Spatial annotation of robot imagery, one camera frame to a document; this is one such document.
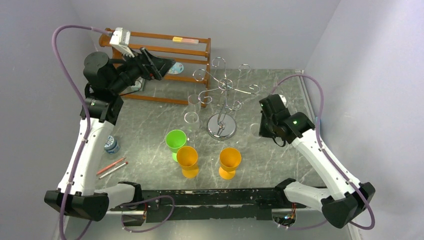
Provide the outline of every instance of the wooden rack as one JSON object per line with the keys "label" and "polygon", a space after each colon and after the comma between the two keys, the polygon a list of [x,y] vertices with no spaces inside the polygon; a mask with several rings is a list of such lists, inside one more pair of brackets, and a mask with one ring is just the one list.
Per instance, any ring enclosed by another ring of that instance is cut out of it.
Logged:
{"label": "wooden rack", "polygon": [[[113,29],[106,28],[106,31],[113,32]],[[173,43],[172,39],[173,37],[181,37],[181,38],[187,38],[187,39],[196,39],[199,41],[199,44],[205,45],[204,50],[193,50],[193,49],[184,49],[190,48],[190,44],[184,44],[184,43]],[[146,48],[149,52],[158,52],[158,53],[165,53],[164,55],[160,55],[158,57],[163,58],[169,58],[174,59],[176,62],[179,63],[186,63],[186,64],[196,64],[196,65],[205,65],[206,71],[209,73],[211,72],[211,39],[210,38],[197,38],[197,37],[186,37],[186,36],[174,36],[174,35],[164,35],[164,34],[154,34],[154,33],[145,33],[145,32],[131,32],[131,40],[134,38],[149,38],[149,39],[160,39],[160,40],[167,40],[165,42],[169,43],[167,45],[175,45],[176,47],[168,47],[168,46],[154,46],[154,45],[143,45],[143,44],[135,44],[130,43],[129,47],[131,49],[140,49],[140,48]],[[112,47],[109,44],[109,41],[111,40],[110,36],[106,36],[102,34],[100,38],[98,39],[98,44],[101,47]],[[183,57],[174,57],[174,56],[166,56],[167,54],[174,54],[174,55],[183,55]],[[121,59],[122,54],[118,50],[116,50],[114,47],[112,47],[112,57],[114,59]],[[204,57],[205,60],[199,60],[199,57]],[[190,83],[198,83],[198,84],[204,84],[206,89],[209,89],[209,80],[210,76],[208,74],[205,74],[203,81],[196,81],[192,76],[178,76],[178,75],[172,75],[167,74],[164,79],[171,80],[171,81],[181,81],[181,82],[190,82]],[[139,94],[128,94],[124,96],[125,98],[129,99],[138,99],[138,100],[147,100],[147,101],[155,101],[155,102],[162,102],[162,103],[173,103],[173,104],[182,104],[187,105],[187,100],[181,100],[181,99],[173,99],[173,98],[163,98],[163,97],[154,97],[154,96],[143,96]]]}

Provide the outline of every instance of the round metal base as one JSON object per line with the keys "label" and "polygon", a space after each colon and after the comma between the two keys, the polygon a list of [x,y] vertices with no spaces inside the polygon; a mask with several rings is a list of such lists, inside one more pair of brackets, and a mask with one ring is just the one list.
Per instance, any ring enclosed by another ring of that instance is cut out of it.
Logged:
{"label": "round metal base", "polygon": [[228,114],[221,114],[220,122],[223,122],[223,128],[218,125],[219,114],[212,115],[207,121],[207,132],[216,140],[227,140],[236,133],[237,125],[234,118]]}

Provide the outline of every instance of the white wall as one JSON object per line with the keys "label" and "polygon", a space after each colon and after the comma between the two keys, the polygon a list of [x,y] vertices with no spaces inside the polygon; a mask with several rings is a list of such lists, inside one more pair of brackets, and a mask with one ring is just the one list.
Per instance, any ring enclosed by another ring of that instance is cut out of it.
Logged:
{"label": "white wall", "polygon": [[[51,239],[58,221],[44,203],[56,189],[77,139],[81,104],[59,69],[53,31],[81,24],[64,0],[0,1],[0,239]],[[95,51],[84,30],[65,30],[59,52],[83,87]]]}
{"label": "white wall", "polygon": [[305,70],[324,90],[324,140],[376,188],[365,240],[424,239],[423,13],[422,0],[342,0]]}
{"label": "white wall", "polygon": [[230,68],[304,69],[340,0],[72,2],[85,25],[211,38]]}

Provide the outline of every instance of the marker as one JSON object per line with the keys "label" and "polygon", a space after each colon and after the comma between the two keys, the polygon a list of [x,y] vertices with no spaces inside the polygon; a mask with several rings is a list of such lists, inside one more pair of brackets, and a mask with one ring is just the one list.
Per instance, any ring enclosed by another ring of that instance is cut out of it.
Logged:
{"label": "marker", "polygon": [[114,169],[112,169],[112,170],[110,170],[110,171],[106,172],[105,174],[101,175],[98,179],[102,179],[102,178],[104,178],[104,177],[109,176],[111,173],[115,172],[115,171],[116,171],[116,170],[118,170],[118,169],[121,169],[121,168],[125,167],[127,164],[128,164],[128,162],[127,162],[127,161],[126,161],[126,162],[124,162],[124,163],[122,163],[121,165],[119,165],[119,166],[115,167]]}
{"label": "marker", "polygon": [[107,166],[107,167],[103,168],[102,170],[99,170],[99,171],[97,172],[97,174],[96,174],[96,175],[99,175],[99,174],[102,174],[102,173],[106,172],[107,170],[111,169],[113,166],[115,166],[115,165],[116,165],[116,164],[118,164],[119,162],[124,161],[126,158],[127,158],[127,157],[122,157],[122,158],[121,158],[121,159],[119,159],[118,161],[116,161],[116,162],[114,162],[114,163],[110,164],[109,166]]}

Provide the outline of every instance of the table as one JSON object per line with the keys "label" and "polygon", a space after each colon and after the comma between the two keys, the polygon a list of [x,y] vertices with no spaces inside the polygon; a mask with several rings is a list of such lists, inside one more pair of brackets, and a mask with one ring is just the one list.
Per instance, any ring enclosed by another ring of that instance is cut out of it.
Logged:
{"label": "table", "polygon": [[[324,186],[323,181],[308,161],[291,145],[279,147],[270,138],[261,139],[258,144],[243,147],[244,129],[252,123],[260,123],[261,107],[259,100],[266,97],[277,82],[294,70],[252,69],[240,80],[237,69],[227,70],[228,78],[235,80],[234,85],[241,90],[249,90],[250,84],[257,84],[260,92],[256,95],[232,91],[229,100],[239,100],[242,107],[231,112],[237,123],[236,134],[225,141],[211,138],[206,132],[206,122],[210,116],[219,112],[221,91],[212,91],[213,101],[199,112],[203,128],[196,138],[199,173],[187,179],[181,173],[177,162],[173,161],[171,151],[165,143],[166,134],[184,126],[184,113],[188,106],[125,99],[119,119],[112,132],[121,149],[116,154],[104,153],[99,168],[103,168],[121,157],[127,157],[128,166],[96,182],[102,189],[116,185],[120,181],[141,184],[143,190],[205,190],[228,188],[267,188],[274,187],[287,178],[314,187]],[[223,77],[222,70],[212,70],[218,79]],[[194,93],[204,90],[200,84],[175,81],[149,81],[142,94],[154,97],[187,99]],[[211,81],[211,89],[217,83]],[[287,99],[287,107],[293,114],[303,112],[310,117],[311,107],[306,90],[298,77],[287,80],[275,92]],[[221,150],[233,147],[240,151],[242,161],[231,180],[220,177],[218,169]]]}

